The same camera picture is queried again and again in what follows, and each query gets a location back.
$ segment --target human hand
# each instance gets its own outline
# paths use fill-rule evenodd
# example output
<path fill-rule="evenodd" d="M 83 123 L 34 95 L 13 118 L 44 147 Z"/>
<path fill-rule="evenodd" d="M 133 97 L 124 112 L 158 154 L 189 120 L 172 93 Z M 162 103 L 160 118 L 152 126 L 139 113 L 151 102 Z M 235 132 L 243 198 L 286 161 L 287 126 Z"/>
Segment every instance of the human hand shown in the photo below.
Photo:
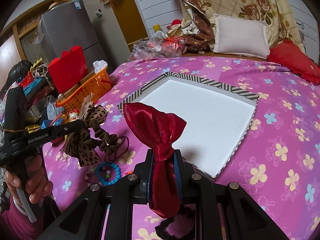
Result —
<path fill-rule="evenodd" d="M 42 158 L 40 155 L 37 155 L 31 159 L 27 166 L 30 177 L 26 183 L 26 192 L 30 194 L 30 202 L 32 204 L 37 203 L 39 198 L 50 195 L 53 190 L 53 183 L 45 179 L 44 169 L 41 167 L 41 164 Z M 6 171 L 5 182 L 18 205 L 22 207 L 17 194 L 17 188 L 21 187 L 21 181 L 18 176 L 12 171 Z"/>

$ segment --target pink sleeve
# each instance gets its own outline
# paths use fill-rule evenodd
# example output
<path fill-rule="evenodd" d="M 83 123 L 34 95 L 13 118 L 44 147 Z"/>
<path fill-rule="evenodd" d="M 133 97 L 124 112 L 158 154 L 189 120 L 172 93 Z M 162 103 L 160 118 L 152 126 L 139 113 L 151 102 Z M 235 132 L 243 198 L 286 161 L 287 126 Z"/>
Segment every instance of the pink sleeve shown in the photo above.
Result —
<path fill-rule="evenodd" d="M 10 203 L 9 211 L 1 214 L 1 217 L 13 236 L 20 240 L 36 240 L 42 233 L 43 219 L 30 223 L 28 217 L 17 209 L 12 197 Z"/>

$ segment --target floral bedsheet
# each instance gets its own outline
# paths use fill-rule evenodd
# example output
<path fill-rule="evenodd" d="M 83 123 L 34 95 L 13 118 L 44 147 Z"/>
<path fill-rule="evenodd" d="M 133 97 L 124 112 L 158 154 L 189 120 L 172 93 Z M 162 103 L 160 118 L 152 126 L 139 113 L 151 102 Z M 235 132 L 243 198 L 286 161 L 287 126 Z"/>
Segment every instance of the floral bedsheet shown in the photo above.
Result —
<path fill-rule="evenodd" d="M 183 57 L 122 64 L 110 76 L 116 85 L 97 102 L 109 111 L 102 127 L 129 137 L 130 148 L 117 162 L 122 174 L 144 161 L 148 148 L 131 133 L 116 106 L 167 71 L 259 94 L 250 130 L 216 182 L 239 183 L 289 239 L 308 239 L 320 222 L 320 87 L 277 64 L 238 58 Z M 84 177 L 91 167 L 80 168 L 77 159 L 60 152 L 61 147 L 48 143 L 43 152 L 54 197 L 64 210 L 86 189 Z M 148 206 L 135 205 L 133 212 L 132 239 L 160 239 L 155 226 L 163 219 Z M 174 230 L 174 226 L 167 228 L 170 235 Z"/>

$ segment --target refrigerator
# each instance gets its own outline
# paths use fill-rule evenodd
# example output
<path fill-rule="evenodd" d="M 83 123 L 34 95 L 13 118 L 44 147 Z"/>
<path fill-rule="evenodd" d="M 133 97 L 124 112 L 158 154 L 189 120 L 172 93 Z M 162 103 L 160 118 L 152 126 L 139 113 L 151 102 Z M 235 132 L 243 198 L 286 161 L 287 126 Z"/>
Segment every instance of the refrigerator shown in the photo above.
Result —
<path fill-rule="evenodd" d="M 41 16 L 40 26 L 44 34 L 41 46 L 49 62 L 75 45 L 82 47 L 88 71 L 96 60 L 108 62 L 82 0 L 54 6 Z M 108 64 L 108 74 L 112 72 Z"/>

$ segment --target white cuff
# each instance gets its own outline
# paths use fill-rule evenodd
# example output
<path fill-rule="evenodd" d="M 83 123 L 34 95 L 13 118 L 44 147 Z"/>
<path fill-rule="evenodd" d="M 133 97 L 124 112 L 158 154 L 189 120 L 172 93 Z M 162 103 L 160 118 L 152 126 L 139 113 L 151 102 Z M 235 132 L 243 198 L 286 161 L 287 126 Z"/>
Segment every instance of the white cuff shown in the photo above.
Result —
<path fill-rule="evenodd" d="M 14 202 L 16 208 L 20 211 L 20 213 L 27 216 L 27 213 L 18 205 L 18 203 L 14 197 L 13 197 L 13 202 Z"/>

